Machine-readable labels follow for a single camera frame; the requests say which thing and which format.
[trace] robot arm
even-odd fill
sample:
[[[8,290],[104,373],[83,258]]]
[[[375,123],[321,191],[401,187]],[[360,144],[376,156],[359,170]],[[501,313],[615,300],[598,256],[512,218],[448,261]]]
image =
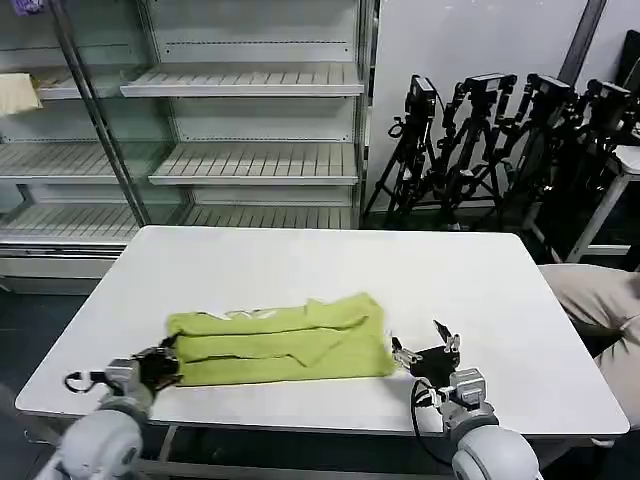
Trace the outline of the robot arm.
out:
[[[542,480],[538,459],[519,433],[499,426],[485,401],[486,382],[476,368],[456,370],[460,337],[435,322],[444,346],[412,352],[393,338],[396,361],[417,378],[411,394],[416,437],[420,432],[416,408],[435,407],[442,429],[458,447],[451,468],[459,480]]]
[[[75,422],[36,480],[112,480],[131,470],[142,450],[141,426],[156,394],[179,380],[173,339],[129,359],[112,361],[104,372],[91,372],[90,383],[74,372],[65,379],[74,393],[86,393],[98,383],[109,388],[98,409]]]

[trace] white wire shelf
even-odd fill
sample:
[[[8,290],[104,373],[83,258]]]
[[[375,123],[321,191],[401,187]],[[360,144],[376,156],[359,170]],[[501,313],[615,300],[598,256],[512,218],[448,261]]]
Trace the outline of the white wire shelf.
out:
[[[152,218],[165,223],[175,207],[147,208]],[[33,204],[0,221],[0,243],[126,243],[137,231],[138,224],[126,204]]]
[[[350,207],[196,205],[184,225],[253,228],[351,228]]]
[[[342,97],[364,86],[354,63],[158,65],[120,87],[125,97]]]
[[[41,100],[68,100],[82,98],[66,67],[30,70]],[[139,69],[131,66],[91,67],[91,81],[99,97],[120,96],[120,86],[136,78]]]
[[[149,176],[156,185],[354,185],[350,143],[182,143]]]
[[[158,143],[124,143],[132,177],[145,176],[161,153]],[[0,145],[0,183],[117,185],[99,143],[7,143]]]

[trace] person's leg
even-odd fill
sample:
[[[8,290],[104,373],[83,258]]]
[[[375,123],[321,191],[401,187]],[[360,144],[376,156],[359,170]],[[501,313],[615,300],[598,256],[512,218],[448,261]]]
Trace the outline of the person's leg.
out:
[[[619,336],[595,361],[631,428],[640,428],[640,274],[572,264],[541,271],[580,334]]]

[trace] white wall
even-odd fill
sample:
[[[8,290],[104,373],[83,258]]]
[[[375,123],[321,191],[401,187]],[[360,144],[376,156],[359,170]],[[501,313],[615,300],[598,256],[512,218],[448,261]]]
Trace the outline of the white wall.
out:
[[[628,30],[640,32],[640,1],[609,0],[576,83],[579,92],[593,78],[615,80]]]
[[[373,92],[367,200],[396,141],[387,130],[403,115],[414,73],[428,76],[443,101],[466,77],[515,73],[515,110],[529,73],[556,76],[586,0],[382,0]],[[458,125],[469,112],[461,108]],[[438,109],[432,138],[442,137]],[[383,197],[379,206],[386,204]]]

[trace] folded towel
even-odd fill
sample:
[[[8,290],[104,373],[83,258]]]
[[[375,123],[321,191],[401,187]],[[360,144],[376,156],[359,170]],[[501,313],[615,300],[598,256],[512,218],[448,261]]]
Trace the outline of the folded towel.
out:
[[[375,377],[395,369],[382,308],[365,293],[227,316],[169,317],[169,334],[178,335],[181,385]]]
[[[0,117],[42,108],[28,73],[0,74]]]

